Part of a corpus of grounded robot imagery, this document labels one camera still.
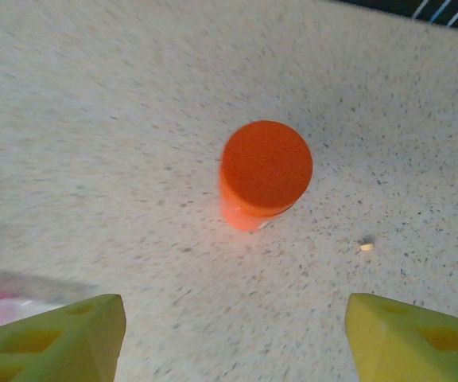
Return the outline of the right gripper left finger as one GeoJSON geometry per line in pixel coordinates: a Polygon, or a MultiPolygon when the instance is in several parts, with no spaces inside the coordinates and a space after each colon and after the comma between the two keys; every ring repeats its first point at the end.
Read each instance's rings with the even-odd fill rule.
{"type": "Polygon", "coordinates": [[[0,326],[0,382],[114,382],[122,297],[101,294],[0,326]]]}

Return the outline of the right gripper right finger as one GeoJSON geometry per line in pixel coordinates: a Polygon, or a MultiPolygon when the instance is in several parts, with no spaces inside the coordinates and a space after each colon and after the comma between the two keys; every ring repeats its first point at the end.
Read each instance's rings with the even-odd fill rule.
{"type": "Polygon", "coordinates": [[[359,382],[458,382],[458,318],[351,294],[345,332],[359,382]]]}

